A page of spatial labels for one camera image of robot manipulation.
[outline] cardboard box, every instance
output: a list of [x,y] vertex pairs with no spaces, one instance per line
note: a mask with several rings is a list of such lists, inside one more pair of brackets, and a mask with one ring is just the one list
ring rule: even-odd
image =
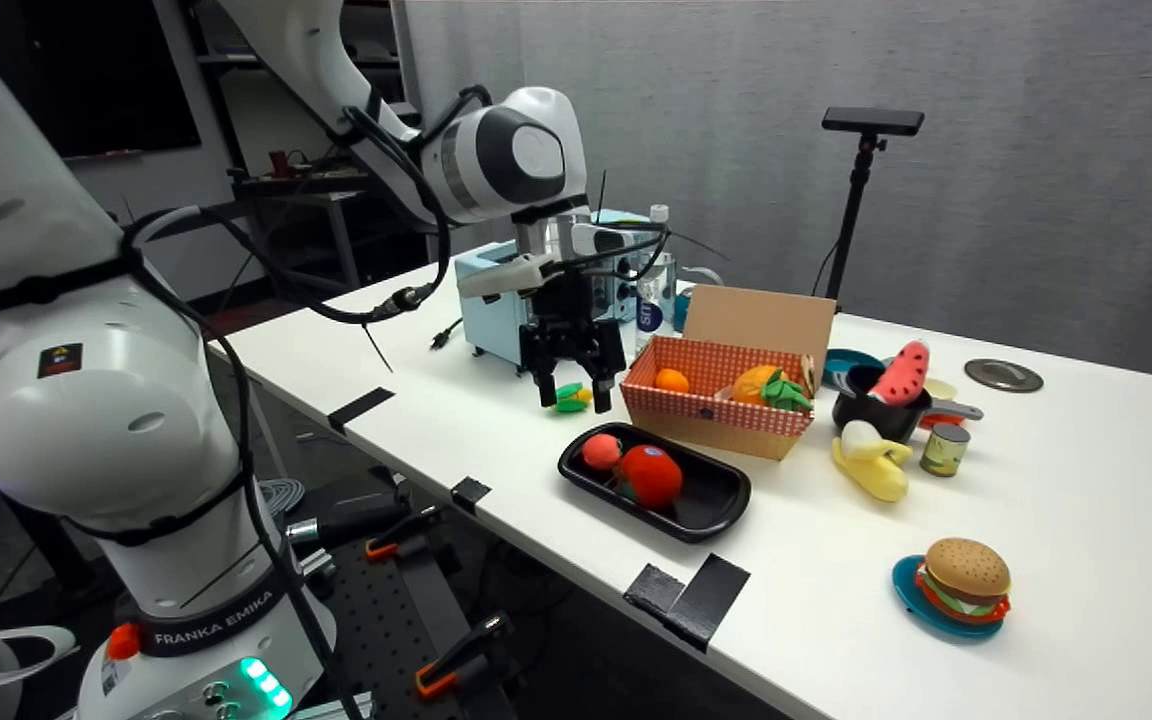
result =
[[[805,356],[812,357],[819,382],[833,313],[832,300],[695,286],[684,336],[652,338],[621,382],[630,418],[637,427],[679,441],[785,457],[814,414],[717,400],[714,393],[755,365],[785,367],[787,379],[808,387]],[[684,374],[691,392],[658,389],[662,367]]]

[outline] hamburger bun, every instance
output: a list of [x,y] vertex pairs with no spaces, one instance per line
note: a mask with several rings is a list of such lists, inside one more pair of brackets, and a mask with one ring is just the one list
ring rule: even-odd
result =
[[1007,563],[987,544],[941,539],[927,548],[925,564],[942,591],[964,602],[992,605],[1011,589]]

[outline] gray curtain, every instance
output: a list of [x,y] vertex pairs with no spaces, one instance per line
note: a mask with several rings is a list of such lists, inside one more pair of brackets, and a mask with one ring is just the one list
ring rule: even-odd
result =
[[[856,136],[829,105],[923,109],[877,157],[842,305],[1152,373],[1152,1],[412,0],[422,108],[559,88],[590,196],[667,202],[733,285],[810,291]],[[467,232],[460,242],[510,237]],[[870,348],[881,351],[882,348]]]

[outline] toy hamburger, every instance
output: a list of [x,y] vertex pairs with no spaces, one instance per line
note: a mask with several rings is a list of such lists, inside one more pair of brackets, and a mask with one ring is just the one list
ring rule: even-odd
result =
[[1011,604],[1011,574],[987,544],[946,538],[929,547],[914,584],[950,620],[970,626],[1001,623]]

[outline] light blue appliance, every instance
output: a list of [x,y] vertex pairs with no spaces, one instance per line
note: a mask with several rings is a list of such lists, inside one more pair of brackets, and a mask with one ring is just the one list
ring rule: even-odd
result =
[[[604,210],[602,214],[594,213],[594,221],[601,218],[604,222],[613,223],[617,220],[639,220],[647,222],[643,215],[632,213],[621,213],[620,210]],[[653,232],[636,232],[635,242],[652,240]],[[484,270],[494,268],[500,263],[507,263],[517,253],[515,242],[494,242],[492,245],[484,245],[480,249],[467,255],[461,255],[454,262],[457,282]],[[641,262],[646,259],[642,251],[613,258],[607,262],[590,265],[590,268],[615,270],[622,259],[630,262],[631,268],[637,268]],[[613,276],[591,278],[594,282],[594,309],[596,319],[616,318],[621,323],[630,323],[636,313],[634,283],[622,281]],[[518,327],[530,323],[526,313],[526,302],[518,297],[516,291],[508,291],[495,302],[484,302],[482,297],[462,297],[461,316],[465,323],[461,325],[465,328],[465,341],[475,347],[475,350],[490,353],[509,361],[516,366],[518,372],[525,372],[521,366],[522,357],[518,351]]]

